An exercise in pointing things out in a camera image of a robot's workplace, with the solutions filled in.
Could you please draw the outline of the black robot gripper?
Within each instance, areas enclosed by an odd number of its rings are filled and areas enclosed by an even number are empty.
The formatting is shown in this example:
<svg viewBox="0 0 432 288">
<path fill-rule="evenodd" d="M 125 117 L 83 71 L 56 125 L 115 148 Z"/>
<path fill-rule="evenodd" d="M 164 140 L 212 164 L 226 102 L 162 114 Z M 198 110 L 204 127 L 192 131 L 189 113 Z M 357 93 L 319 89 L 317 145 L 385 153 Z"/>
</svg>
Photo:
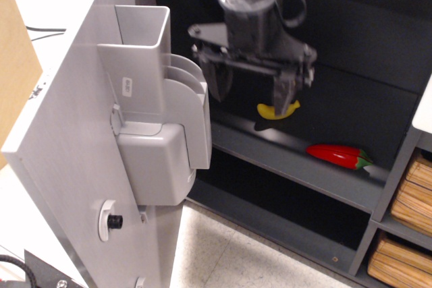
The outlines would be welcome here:
<svg viewBox="0 0 432 288">
<path fill-rule="evenodd" d="M 226 11 L 224 23 L 194 24 L 188 29 L 209 91 L 225 100 L 233 84 L 231 68 L 275 76 L 275 115 L 288 110 L 303 85 L 314 81 L 317 52 L 288 33 L 303 23 L 306 10 L 285 20 L 284 10 L 274 7 L 261 13 Z"/>
</svg>

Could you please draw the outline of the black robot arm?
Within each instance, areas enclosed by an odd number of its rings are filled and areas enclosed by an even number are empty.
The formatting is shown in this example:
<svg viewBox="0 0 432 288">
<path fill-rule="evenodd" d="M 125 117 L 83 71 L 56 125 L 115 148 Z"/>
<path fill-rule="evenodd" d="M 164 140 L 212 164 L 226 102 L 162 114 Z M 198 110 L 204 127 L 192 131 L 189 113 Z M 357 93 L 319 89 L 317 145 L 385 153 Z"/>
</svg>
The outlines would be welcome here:
<svg viewBox="0 0 432 288">
<path fill-rule="evenodd" d="M 296 93 L 314 80 L 317 52 L 288 32 L 306 18 L 306 0 L 218 0 L 222 23 L 189 27 L 194 56 L 212 96 L 223 101 L 233 70 L 273 78 L 273 115 L 283 117 Z"/>
</svg>

